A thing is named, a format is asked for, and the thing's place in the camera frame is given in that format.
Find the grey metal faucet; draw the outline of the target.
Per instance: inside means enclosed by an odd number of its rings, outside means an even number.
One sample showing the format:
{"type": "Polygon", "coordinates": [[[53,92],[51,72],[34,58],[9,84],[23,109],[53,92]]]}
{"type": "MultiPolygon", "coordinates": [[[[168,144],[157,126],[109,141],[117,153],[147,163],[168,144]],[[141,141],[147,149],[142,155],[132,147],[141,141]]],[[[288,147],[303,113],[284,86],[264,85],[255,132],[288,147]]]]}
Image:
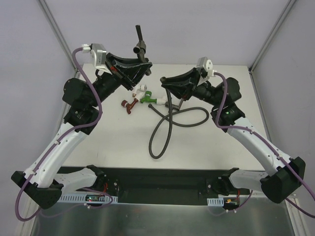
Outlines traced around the grey metal faucet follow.
{"type": "Polygon", "coordinates": [[[133,48],[133,52],[137,55],[137,59],[139,63],[149,63],[149,60],[145,57],[146,54],[146,44],[143,40],[143,35],[141,31],[141,26],[136,25],[136,33],[138,37],[138,43],[133,48]]]}

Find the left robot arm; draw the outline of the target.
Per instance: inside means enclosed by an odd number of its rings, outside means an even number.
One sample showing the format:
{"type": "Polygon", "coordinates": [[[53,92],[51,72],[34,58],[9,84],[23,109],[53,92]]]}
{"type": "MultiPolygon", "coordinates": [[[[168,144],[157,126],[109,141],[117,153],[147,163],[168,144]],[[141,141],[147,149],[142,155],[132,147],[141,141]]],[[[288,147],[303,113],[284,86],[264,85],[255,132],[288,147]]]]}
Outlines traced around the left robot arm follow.
{"type": "Polygon", "coordinates": [[[70,109],[59,131],[29,168],[15,171],[11,177],[40,208],[48,209],[61,196],[85,187],[93,191],[104,187],[105,174],[94,165],[70,174],[58,171],[96,127],[102,114],[101,103],[120,86],[132,90],[151,67],[148,58],[124,59],[109,53],[95,65],[94,82],[71,78],[65,83],[63,101],[70,109]]]}

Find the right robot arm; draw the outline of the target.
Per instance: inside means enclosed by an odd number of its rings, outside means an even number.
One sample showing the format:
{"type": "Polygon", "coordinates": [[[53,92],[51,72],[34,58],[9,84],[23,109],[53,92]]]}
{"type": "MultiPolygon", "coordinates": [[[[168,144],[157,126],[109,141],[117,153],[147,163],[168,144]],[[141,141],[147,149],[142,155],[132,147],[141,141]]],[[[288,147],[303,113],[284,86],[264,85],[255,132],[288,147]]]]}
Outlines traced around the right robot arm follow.
{"type": "Polygon", "coordinates": [[[213,191],[225,196],[241,188],[261,191],[272,202],[281,203],[301,186],[304,160],[290,157],[259,134],[236,105],[242,97],[236,79],[214,72],[213,76],[222,78],[214,87],[208,81],[201,81],[205,75],[193,68],[179,76],[162,77],[160,81],[163,88],[179,99],[188,100],[193,96],[211,104],[215,125],[239,141],[264,168],[263,171],[232,168],[212,183],[213,191]]]}

